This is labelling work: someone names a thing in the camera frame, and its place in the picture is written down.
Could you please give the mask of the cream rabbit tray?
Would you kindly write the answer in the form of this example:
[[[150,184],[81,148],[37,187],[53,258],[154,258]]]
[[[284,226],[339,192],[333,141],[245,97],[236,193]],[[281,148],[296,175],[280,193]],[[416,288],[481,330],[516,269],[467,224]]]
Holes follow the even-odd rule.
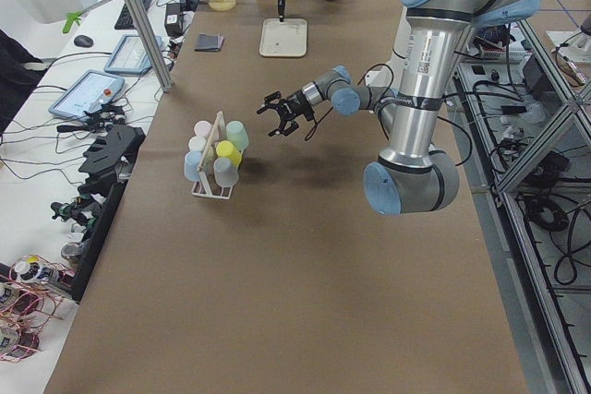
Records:
[[[307,53],[308,23],[302,18],[267,18],[262,25],[259,54],[263,57],[298,58]]]

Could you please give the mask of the green plastic cup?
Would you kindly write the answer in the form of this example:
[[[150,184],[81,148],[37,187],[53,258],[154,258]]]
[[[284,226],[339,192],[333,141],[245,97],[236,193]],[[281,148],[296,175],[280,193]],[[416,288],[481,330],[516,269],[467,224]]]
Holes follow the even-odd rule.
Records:
[[[226,125],[226,139],[232,142],[238,150],[244,150],[249,145],[247,130],[240,121],[231,121]]]

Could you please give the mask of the yellow plastic cup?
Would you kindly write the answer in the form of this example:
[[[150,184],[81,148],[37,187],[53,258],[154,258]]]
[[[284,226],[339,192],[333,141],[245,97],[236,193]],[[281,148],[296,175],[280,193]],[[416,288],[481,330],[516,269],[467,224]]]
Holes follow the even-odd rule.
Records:
[[[236,168],[239,167],[242,161],[242,153],[229,140],[223,140],[217,144],[216,154],[219,158],[228,159]]]

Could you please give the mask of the pink plastic cup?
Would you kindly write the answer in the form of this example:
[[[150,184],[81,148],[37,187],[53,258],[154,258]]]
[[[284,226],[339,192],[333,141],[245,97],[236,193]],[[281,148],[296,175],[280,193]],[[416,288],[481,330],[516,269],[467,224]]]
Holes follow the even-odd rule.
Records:
[[[208,138],[213,130],[213,125],[207,120],[197,121],[194,125],[194,133],[196,136]]]

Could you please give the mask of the grey plastic cup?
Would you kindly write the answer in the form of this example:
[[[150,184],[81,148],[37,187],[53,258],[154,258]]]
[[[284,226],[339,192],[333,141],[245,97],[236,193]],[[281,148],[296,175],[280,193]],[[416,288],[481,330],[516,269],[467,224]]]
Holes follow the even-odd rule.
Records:
[[[239,180],[239,174],[234,164],[225,157],[219,157],[213,164],[216,184],[219,187],[232,187]]]

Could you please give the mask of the cream white plastic cup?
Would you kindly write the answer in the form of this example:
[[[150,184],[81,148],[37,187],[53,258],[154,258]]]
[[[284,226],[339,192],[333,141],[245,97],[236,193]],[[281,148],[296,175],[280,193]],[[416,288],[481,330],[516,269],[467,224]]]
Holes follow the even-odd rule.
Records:
[[[211,143],[207,142],[207,138],[202,136],[193,136],[188,141],[188,148],[190,151],[199,152],[203,159],[210,160],[215,157],[215,150]]]

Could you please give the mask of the blue plastic cup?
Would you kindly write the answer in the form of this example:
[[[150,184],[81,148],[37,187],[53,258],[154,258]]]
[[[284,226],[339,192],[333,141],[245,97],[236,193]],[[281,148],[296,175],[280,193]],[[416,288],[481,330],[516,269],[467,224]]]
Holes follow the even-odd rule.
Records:
[[[184,176],[191,182],[199,182],[198,165],[202,159],[202,152],[198,150],[189,151],[184,158]]]

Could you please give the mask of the folded grey cloth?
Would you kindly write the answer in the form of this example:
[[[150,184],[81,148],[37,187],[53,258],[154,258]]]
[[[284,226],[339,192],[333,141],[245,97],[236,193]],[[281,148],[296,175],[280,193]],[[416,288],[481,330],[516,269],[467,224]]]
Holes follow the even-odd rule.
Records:
[[[206,34],[200,33],[194,50],[196,52],[220,52],[224,43],[224,36],[222,34]]]

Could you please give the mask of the blue teach pendant far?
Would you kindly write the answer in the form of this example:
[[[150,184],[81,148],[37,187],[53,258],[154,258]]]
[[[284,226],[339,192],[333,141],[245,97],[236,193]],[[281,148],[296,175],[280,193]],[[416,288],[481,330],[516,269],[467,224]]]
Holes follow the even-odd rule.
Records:
[[[123,77],[139,77],[151,68],[142,40],[138,35],[124,34],[111,53],[104,71]]]

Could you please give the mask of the blue teach pendant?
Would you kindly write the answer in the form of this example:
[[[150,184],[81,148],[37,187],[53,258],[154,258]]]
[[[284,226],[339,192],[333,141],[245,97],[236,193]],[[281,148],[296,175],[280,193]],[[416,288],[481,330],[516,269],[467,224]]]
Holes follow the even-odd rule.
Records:
[[[89,113],[100,111],[104,104],[113,101],[124,84],[121,76],[88,70],[48,108],[48,112],[65,119],[86,120]]]
[[[151,68],[142,40],[138,35],[124,34],[111,53],[104,71],[123,77],[139,77]]]

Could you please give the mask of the blue teach pendant near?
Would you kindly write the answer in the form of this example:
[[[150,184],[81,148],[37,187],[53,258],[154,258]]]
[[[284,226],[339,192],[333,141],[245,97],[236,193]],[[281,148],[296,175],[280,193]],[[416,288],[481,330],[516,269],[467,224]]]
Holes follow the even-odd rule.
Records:
[[[88,70],[48,108],[48,112],[65,119],[86,120],[89,113],[100,111],[104,104],[113,101],[124,84],[121,76]]]

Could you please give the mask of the black computer mouse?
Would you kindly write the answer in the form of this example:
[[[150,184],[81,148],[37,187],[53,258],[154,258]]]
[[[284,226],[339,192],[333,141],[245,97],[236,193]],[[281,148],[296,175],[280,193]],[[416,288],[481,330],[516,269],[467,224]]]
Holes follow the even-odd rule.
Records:
[[[75,46],[80,48],[91,48],[94,44],[94,41],[87,35],[78,35],[74,38],[73,43]]]

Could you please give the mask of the aluminium frame post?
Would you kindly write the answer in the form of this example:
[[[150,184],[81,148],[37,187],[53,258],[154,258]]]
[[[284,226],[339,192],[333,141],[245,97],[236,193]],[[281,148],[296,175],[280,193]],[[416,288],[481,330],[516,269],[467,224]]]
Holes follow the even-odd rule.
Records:
[[[173,81],[163,55],[157,45],[156,36],[149,21],[146,8],[141,0],[124,0],[136,30],[142,40],[144,49],[150,58],[152,69],[159,81],[163,93],[170,91]]]

